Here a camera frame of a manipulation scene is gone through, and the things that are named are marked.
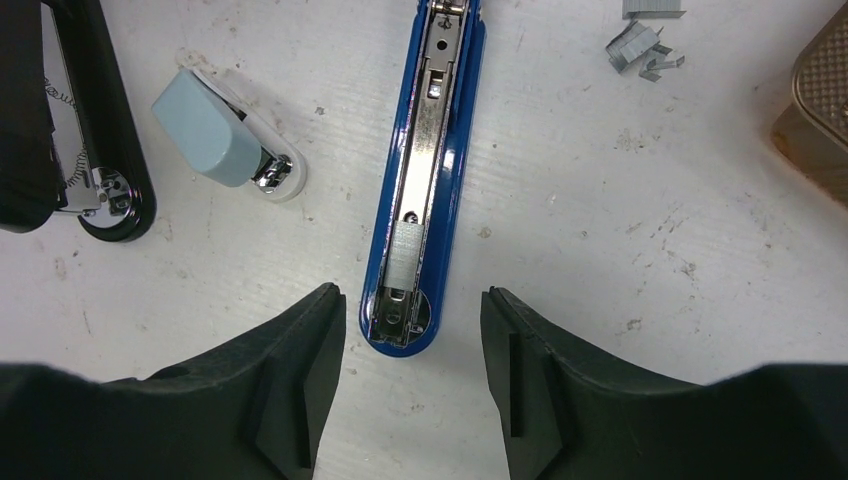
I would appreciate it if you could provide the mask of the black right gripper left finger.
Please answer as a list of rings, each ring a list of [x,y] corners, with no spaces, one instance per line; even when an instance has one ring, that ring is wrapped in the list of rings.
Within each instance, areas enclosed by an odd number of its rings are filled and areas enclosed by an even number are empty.
[[[146,379],[1,367],[5,479],[310,479],[338,387],[346,298],[326,283]]]

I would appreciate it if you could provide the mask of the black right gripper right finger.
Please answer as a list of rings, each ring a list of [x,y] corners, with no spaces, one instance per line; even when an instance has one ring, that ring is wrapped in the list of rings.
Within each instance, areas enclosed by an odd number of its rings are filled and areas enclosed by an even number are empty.
[[[514,479],[843,479],[847,369],[770,364],[708,385],[625,361],[504,288],[481,298]]]

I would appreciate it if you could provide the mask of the black stapler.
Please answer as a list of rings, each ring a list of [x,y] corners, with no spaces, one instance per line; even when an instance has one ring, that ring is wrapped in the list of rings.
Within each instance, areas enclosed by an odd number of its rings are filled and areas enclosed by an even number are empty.
[[[98,1],[1,4],[1,228],[55,215],[105,242],[156,216],[148,173]]]

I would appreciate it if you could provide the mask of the brown wooden tray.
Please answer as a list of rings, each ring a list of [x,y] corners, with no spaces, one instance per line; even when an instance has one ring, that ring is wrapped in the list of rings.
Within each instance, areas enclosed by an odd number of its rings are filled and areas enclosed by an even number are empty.
[[[801,51],[791,75],[792,103],[770,132],[790,165],[847,205],[847,7]]]

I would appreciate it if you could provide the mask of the grey staple strip cluster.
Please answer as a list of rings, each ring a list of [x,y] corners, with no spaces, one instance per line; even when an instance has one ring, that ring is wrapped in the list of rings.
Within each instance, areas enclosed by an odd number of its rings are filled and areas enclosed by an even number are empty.
[[[639,76],[654,83],[662,78],[661,71],[680,68],[686,57],[672,59],[674,50],[661,42],[662,29],[654,30],[641,20],[678,19],[685,13],[681,1],[624,0],[622,19],[627,25],[605,46],[612,67],[622,74],[639,63]]]

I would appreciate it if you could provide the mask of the small grey staple strip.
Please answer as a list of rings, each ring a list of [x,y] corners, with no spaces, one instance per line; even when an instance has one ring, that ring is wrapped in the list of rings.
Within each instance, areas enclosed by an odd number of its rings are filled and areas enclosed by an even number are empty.
[[[382,285],[385,288],[414,291],[422,255],[423,225],[397,222],[389,245]]]

